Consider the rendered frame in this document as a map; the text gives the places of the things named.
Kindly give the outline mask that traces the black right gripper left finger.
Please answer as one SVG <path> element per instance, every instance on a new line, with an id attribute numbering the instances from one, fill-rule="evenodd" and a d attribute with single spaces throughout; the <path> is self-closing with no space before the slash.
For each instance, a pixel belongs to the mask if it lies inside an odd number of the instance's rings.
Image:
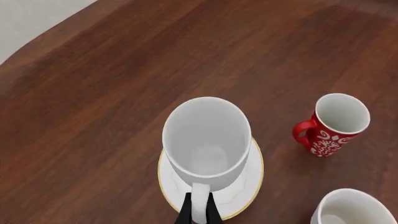
<path id="1" fill-rule="evenodd" d="M 191 192 L 185 194 L 183 205 L 179 212 L 179 215 L 175 221 L 175 224 L 192 224 L 192 201 Z"/>

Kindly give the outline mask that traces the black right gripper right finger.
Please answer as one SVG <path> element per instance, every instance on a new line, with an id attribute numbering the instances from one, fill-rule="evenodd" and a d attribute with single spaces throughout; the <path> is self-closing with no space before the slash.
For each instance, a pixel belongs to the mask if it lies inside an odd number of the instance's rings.
<path id="1" fill-rule="evenodd" d="M 206 224 L 222 224 L 222 218 L 216 207 L 212 192 L 209 193 L 206 203 Z"/>

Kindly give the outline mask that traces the white plate with gold rim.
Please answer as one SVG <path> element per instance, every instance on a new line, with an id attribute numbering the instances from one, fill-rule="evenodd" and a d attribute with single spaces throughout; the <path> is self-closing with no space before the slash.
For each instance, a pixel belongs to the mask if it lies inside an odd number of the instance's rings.
<path id="1" fill-rule="evenodd" d="M 175 173 L 165 152 L 160 154 L 157 176 L 164 198 L 176 212 L 179 212 L 185 194 L 191 192 L 191 187 Z M 252 139 L 248 160 L 242 173 L 227 188 L 213 192 L 213 198 L 222 220 L 229 220 L 250 206 L 259 193 L 263 177 L 264 161 L 261 149 L 256 140 Z"/>

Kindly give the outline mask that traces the white mug with cream inside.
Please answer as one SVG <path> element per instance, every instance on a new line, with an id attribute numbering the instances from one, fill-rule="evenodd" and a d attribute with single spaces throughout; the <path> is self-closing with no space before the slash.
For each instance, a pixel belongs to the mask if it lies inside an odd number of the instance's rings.
<path id="1" fill-rule="evenodd" d="M 378 199 L 355 189 L 326 194 L 314 211 L 310 224 L 398 224 Z"/>

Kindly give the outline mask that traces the plain white mug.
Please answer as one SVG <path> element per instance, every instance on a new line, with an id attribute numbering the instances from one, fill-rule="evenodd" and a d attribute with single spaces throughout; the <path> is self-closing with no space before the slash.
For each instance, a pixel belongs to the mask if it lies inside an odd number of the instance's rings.
<path id="1" fill-rule="evenodd" d="M 193 98 L 171 112 L 162 130 L 162 145 L 174 171 L 192 188 L 195 223 L 208 223 L 210 192 L 227 188 L 242 173 L 251 139 L 247 117 L 222 98 Z"/>

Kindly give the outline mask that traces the red mug with white pattern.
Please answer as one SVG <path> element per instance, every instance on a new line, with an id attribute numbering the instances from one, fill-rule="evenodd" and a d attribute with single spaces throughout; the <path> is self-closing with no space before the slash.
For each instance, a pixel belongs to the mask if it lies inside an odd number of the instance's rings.
<path id="1" fill-rule="evenodd" d="M 338 152 L 368 128 L 371 115 L 357 98 L 330 93 L 319 98 L 312 117 L 293 127 L 293 138 L 318 157 Z"/>

